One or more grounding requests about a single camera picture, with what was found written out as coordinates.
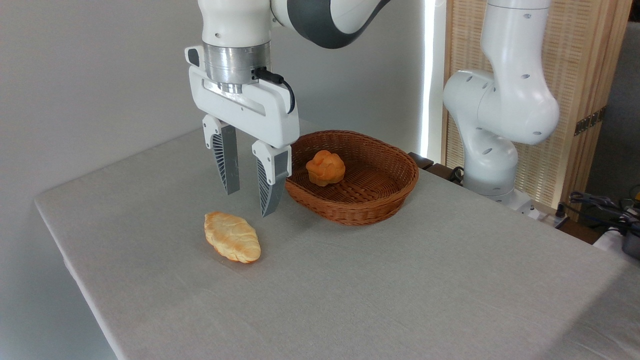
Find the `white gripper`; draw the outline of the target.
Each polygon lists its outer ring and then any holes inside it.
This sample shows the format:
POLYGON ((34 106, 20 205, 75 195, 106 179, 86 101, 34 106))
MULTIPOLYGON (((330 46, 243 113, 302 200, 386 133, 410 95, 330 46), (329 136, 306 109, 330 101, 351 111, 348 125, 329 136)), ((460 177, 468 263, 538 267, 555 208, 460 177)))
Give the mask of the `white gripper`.
POLYGON ((212 151, 227 194, 240 189, 236 128, 258 139, 256 157, 260 211, 275 212, 292 174, 291 145, 300 136, 298 110, 291 108, 290 91, 260 80, 244 84, 241 93, 222 91, 205 71, 192 65, 189 82, 195 105, 207 115, 202 120, 205 145, 212 151))

